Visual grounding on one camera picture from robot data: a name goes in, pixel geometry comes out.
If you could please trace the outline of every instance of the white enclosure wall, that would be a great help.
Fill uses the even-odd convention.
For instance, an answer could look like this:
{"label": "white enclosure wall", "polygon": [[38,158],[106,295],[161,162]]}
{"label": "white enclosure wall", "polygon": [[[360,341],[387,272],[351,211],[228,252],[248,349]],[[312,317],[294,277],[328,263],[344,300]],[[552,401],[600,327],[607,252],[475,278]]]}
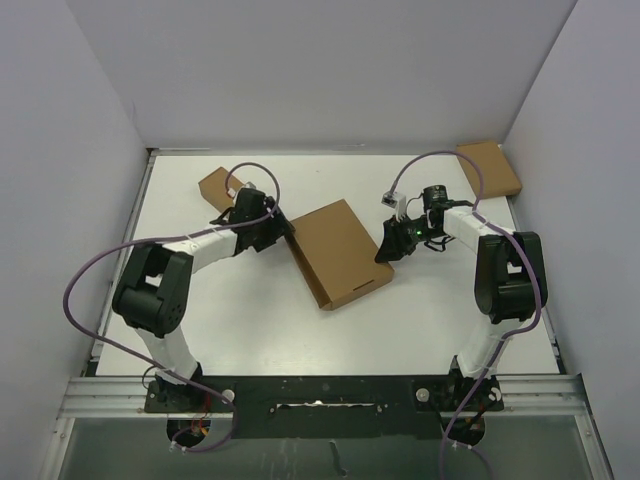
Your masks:
{"label": "white enclosure wall", "polygon": [[637,0],[580,0],[505,144],[563,356],[584,374],[617,479],[640,471],[638,19]]}
{"label": "white enclosure wall", "polygon": [[[0,478],[32,479],[88,353],[62,292],[121,240],[146,151],[64,0],[3,2],[0,65]],[[88,325],[112,268],[74,297]]]}
{"label": "white enclosure wall", "polygon": [[574,3],[68,0],[147,146],[394,153],[502,140]]}

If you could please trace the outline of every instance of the black mounting plate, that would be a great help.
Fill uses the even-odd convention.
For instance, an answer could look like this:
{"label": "black mounting plate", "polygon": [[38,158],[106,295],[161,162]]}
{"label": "black mounting plate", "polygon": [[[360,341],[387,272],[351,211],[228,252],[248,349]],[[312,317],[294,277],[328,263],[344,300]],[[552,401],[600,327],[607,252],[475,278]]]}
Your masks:
{"label": "black mounting plate", "polygon": [[[231,390],[239,423],[234,438],[373,438],[412,435],[442,437],[440,413],[453,411],[465,392],[452,375],[417,376],[204,376],[198,380],[215,391]],[[486,380],[465,411],[488,405],[497,387]],[[426,388],[429,401],[416,392]],[[498,402],[491,410],[502,410]],[[202,413],[188,398],[168,398],[151,382],[147,413]],[[214,399],[210,412],[228,413]]]}

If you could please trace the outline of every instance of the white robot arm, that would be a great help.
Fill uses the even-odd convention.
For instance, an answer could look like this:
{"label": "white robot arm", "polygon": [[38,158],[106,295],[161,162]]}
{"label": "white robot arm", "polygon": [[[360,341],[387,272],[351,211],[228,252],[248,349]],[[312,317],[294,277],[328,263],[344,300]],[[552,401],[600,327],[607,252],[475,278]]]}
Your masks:
{"label": "white robot arm", "polygon": [[[411,255],[418,243],[444,251],[450,239],[457,239],[477,255],[475,298],[480,311],[487,315],[478,323],[464,348],[456,356],[463,377],[478,378],[496,351],[502,336],[520,327],[535,311],[533,289],[526,272],[522,271],[519,256],[508,240],[487,227],[469,209],[455,207],[471,204],[449,200],[443,185],[424,189],[422,193],[424,215],[410,219],[406,213],[406,197],[398,192],[385,194],[384,205],[395,208],[395,215],[384,222],[384,240],[376,256],[377,262],[400,260]],[[547,300],[547,286],[540,238],[533,232],[511,234],[523,248],[534,267],[542,294]],[[487,377],[495,374],[498,357]]]}
{"label": "white robot arm", "polygon": [[[274,201],[248,184],[238,191],[233,208],[215,222],[225,225],[187,240],[166,244],[140,245],[131,252],[114,294],[112,308],[134,328],[151,357],[167,370],[184,378],[202,374],[191,355],[180,322],[186,311],[191,275],[202,268],[249,247],[262,251],[293,227],[280,210],[252,226],[232,225],[258,219],[273,211]],[[158,377],[173,385],[183,385],[164,371]]]}

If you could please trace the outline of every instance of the white tabletop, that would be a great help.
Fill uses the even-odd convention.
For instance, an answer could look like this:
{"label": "white tabletop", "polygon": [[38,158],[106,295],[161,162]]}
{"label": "white tabletop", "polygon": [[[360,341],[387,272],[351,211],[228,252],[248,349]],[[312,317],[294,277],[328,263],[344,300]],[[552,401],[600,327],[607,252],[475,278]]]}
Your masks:
{"label": "white tabletop", "polygon": [[[294,219],[345,198],[380,244],[382,222],[393,211],[380,204],[410,156],[161,156],[156,159],[135,238],[199,230],[217,216],[198,181],[219,166],[242,161],[270,168],[282,188],[281,207]],[[267,193],[269,178],[254,168],[236,175]],[[454,157],[422,160],[398,191],[417,196],[446,185],[449,196],[473,200]],[[421,214],[413,202],[411,216]],[[480,203],[492,221],[513,228],[505,198]],[[302,274],[280,240],[210,265],[192,277],[182,321],[187,343],[208,375],[446,374],[476,322],[486,321],[473,296],[475,255],[459,242],[446,253],[419,246],[393,264],[393,281],[333,312],[318,308]],[[109,337],[147,352],[133,329],[112,314]],[[147,365],[105,345],[99,375],[140,375]],[[498,367],[503,374],[558,373],[543,322],[514,338]]]}

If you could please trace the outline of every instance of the brown cardboard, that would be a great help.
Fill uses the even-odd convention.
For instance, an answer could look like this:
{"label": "brown cardboard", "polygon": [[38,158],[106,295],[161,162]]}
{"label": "brown cardboard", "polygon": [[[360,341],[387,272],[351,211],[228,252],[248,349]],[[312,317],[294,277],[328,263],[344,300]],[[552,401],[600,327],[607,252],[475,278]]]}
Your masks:
{"label": "brown cardboard", "polygon": [[[233,207],[233,198],[227,194],[227,189],[224,187],[224,179],[227,178],[228,174],[229,172],[226,169],[220,167],[198,183],[202,198],[213,205],[220,213],[229,207]],[[243,183],[234,176],[229,179],[229,188],[236,192],[240,190],[242,185]]]}
{"label": "brown cardboard", "polygon": [[[199,182],[202,197],[222,212],[233,205],[218,168]],[[235,177],[229,186],[239,190]],[[287,244],[318,306],[335,310],[389,283],[394,270],[374,261],[378,247],[345,200],[291,220],[295,233]]]}
{"label": "brown cardboard", "polygon": [[[515,195],[522,190],[522,184],[509,165],[502,150],[493,140],[478,143],[458,145],[458,151],[471,157],[482,170],[484,177],[484,195],[482,198],[503,197]],[[480,188],[478,174],[469,162],[459,158],[469,184],[477,195]]]}

